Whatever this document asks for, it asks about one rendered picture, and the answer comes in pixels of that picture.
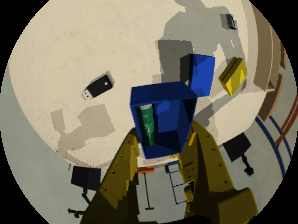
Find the green aaa battery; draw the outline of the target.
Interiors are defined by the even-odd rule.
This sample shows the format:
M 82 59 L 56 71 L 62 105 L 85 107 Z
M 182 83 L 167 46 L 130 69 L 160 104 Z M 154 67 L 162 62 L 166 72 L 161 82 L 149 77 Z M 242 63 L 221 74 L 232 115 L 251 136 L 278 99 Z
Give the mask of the green aaa battery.
M 139 124 L 146 146 L 155 144 L 155 128 L 152 104 L 136 106 Z

